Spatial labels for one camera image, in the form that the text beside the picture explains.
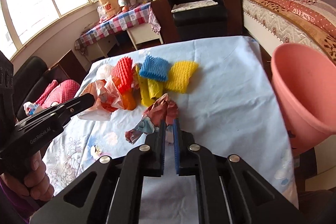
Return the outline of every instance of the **window frame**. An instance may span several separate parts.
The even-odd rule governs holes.
[[[4,19],[5,19],[5,23],[6,23],[9,35],[11,36],[13,44],[16,47],[16,52],[13,54],[13,56],[10,58],[10,60],[12,60],[13,58],[15,58],[29,43],[31,43],[41,33],[43,33],[48,28],[50,28],[53,24],[55,24],[59,20],[64,19],[66,16],[68,16],[69,14],[71,14],[71,13],[73,13],[75,11],[78,11],[78,10],[84,8],[84,7],[87,7],[89,5],[92,5],[92,4],[96,3],[98,0],[88,0],[87,3],[81,5],[81,6],[77,7],[77,8],[74,8],[73,10],[71,10],[71,11],[69,11],[69,12],[67,12],[67,13],[65,13],[63,15],[61,15],[61,13],[59,12],[59,9],[58,9],[58,7],[56,5],[55,0],[51,0],[51,1],[52,1],[53,5],[55,7],[55,10],[56,10],[59,18],[56,19],[56,20],[54,20],[53,22],[49,23],[47,26],[45,26],[39,32],[37,32],[34,36],[32,36],[28,41],[26,41],[24,44],[22,44],[21,40],[20,40],[20,38],[19,38],[16,30],[15,30],[15,27],[13,25],[13,22],[12,22],[12,19],[11,19],[11,15],[9,13],[8,6],[7,6],[7,0],[0,0],[0,5],[1,5],[2,13],[3,13]]]

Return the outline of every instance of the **paper bag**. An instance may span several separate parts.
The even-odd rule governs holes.
[[[105,8],[109,17],[113,17],[121,12],[118,0],[99,0],[100,4]]]

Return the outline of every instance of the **blue gripper pad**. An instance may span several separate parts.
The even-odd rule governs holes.
[[[177,119],[174,120],[173,136],[174,136],[174,155],[175,155],[175,170],[180,174],[180,148],[179,148],[179,124]]]

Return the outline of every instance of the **crumpled paper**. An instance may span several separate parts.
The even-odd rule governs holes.
[[[142,119],[132,130],[125,132],[125,138],[134,144],[143,133],[159,132],[160,122],[165,120],[167,125],[166,142],[173,143],[173,122],[178,115],[177,104],[165,93],[143,112]]]

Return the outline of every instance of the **human hand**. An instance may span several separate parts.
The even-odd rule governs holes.
[[[38,151],[31,157],[32,171],[24,178],[25,185],[8,173],[1,175],[2,180],[18,196],[29,196],[33,199],[49,201],[54,194],[54,187],[49,183],[49,177],[45,173],[46,166]]]

